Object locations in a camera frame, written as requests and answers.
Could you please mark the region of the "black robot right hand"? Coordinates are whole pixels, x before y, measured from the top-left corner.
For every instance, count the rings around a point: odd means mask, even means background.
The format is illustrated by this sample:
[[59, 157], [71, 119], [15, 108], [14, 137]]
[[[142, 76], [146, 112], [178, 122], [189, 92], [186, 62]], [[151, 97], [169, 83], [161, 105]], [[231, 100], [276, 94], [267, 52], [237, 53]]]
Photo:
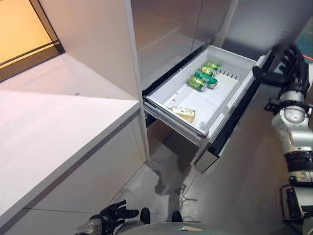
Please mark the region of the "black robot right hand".
[[280, 87], [281, 93], [297, 91], [306, 95], [310, 87], [309, 65], [296, 45], [291, 44], [284, 50], [281, 63], [279, 70], [282, 73], [263, 71], [258, 66], [253, 67], [254, 78], [260, 83]]

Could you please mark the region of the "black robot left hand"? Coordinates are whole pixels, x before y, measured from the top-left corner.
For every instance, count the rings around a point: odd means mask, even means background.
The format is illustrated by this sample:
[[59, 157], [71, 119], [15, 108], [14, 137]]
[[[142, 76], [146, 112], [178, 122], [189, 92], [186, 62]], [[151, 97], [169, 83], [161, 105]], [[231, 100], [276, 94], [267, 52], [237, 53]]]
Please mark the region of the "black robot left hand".
[[139, 210], [126, 208], [126, 200], [111, 204], [102, 209], [99, 213], [102, 222], [102, 235], [112, 235], [115, 228], [125, 223], [126, 219], [135, 218]]

